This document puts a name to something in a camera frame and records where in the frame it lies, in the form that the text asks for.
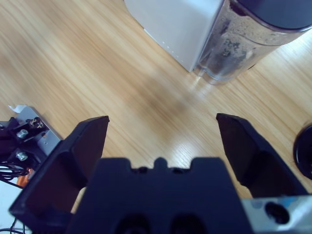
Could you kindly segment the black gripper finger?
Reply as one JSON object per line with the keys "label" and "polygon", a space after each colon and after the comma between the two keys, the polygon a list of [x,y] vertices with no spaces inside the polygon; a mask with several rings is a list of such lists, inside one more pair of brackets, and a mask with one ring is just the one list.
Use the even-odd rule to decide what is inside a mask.
{"label": "black gripper finger", "polygon": [[9,208],[28,228],[67,228],[71,209],[102,156],[109,118],[80,122],[44,161]]}
{"label": "black gripper finger", "polygon": [[256,197],[307,195],[271,144],[244,118],[218,113],[225,155],[239,183]]}

